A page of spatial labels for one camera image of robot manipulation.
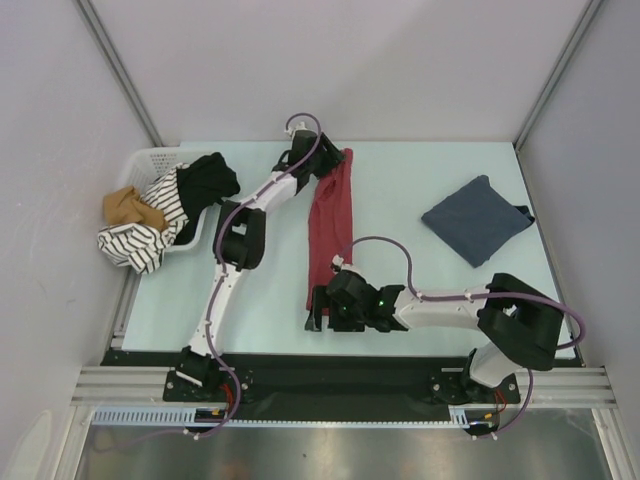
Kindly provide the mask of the red tank top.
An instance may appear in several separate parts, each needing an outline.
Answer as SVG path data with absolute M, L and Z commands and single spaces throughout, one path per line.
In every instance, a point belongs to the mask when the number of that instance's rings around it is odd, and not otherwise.
M 313 288 L 327 285 L 333 276 L 333 257 L 354 240 L 351 187 L 353 150 L 345 148 L 341 153 L 344 160 L 318 181 L 310 208 L 308 311 L 312 308 Z

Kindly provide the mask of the blue grey tank top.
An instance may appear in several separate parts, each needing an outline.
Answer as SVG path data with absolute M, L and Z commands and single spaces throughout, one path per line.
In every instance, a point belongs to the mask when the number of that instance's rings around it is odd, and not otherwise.
M 480 175 L 421 216 L 440 240 L 478 268 L 514 236 L 535 223 L 525 205 L 513 205 Z

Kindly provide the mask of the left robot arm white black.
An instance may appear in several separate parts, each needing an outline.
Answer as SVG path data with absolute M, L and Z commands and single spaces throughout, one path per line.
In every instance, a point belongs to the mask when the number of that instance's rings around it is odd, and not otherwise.
M 225 313 L 243 275 L 256 269 L 266 248 L 270 213 L 294 198 L 311 177 L 323 179 L 347 159 L 324 133 L 299 128 L 291 147 L 283 152 L 267 180 L 240 201 L 223 203 L 216 227 L 216 261 L 211 294 L 189 343 L 179 355 L 175 373 L 197 398 L 214 397 L 221 387 L 224 367 L 219 339 Z

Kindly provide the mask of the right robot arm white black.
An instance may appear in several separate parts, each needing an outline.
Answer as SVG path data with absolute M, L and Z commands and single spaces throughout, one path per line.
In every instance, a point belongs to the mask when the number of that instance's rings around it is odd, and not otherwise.
M 516 277 L 498 273 L 485 286 L 424 299 L 405 285 L 376 288 L 352 266 L 338 268 L 328 284 L 313 288 L 305 330 L 324 327 L 356 333 L 408 332 L 431 327 L 477 331 L 488 342 L 471 350 L 463 370 L 432 377 L 442 403 L 486 403 L 519 369 L 552 369 L 565 314 L 551 299 Z

